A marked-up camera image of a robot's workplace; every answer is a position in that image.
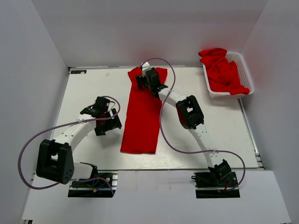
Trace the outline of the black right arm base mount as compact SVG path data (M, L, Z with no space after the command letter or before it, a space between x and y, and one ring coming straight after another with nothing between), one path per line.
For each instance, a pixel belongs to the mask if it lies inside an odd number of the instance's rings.
M209 172L196 172L191 176L195 183L197 199L240 198L237 176L232 172L224 180L217 182Z

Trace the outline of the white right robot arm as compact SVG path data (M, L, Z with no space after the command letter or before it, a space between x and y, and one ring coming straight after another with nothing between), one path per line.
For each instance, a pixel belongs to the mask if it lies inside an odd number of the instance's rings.
M203 112L194 95L183 96L171 90L170 87L160 82L160 76L156 68L141 66L142 73L136 76L138 88L148 88L152 95L163 104L167 103L177 110L181 126L188 130L204 154L207 167L211 173L211 181L216 186L222 186L227 182L231 173L231 167L217 149L207 133L204 124Z

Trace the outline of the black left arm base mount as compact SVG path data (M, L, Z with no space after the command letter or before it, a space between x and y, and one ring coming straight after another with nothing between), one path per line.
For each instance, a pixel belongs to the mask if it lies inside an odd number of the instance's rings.
M71 181L69 198L112 198L117 188L117 171L98 171L98 177L89 182Z

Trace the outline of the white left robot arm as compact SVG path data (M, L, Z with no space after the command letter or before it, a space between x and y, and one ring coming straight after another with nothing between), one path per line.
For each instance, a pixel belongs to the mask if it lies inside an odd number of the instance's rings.
M113 97L97 97L94 104L85 107L78 120L69 124L59 136L43 140L39 146L36 175L61 184L78 180L88 186L96 185L99 180L96 166L75 163L73 152L90 132L104 136L108 131L122 127L118 116L120 109L110 106L111 103L119 104Z

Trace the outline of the red t-shirt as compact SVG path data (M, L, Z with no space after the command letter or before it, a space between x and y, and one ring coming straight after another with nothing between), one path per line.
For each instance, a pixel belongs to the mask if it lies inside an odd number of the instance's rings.
M162 102L150 89L139 89L136 76L138 67L128 72L131 89L120 151L129 154L155 154L160 130L159 114Z

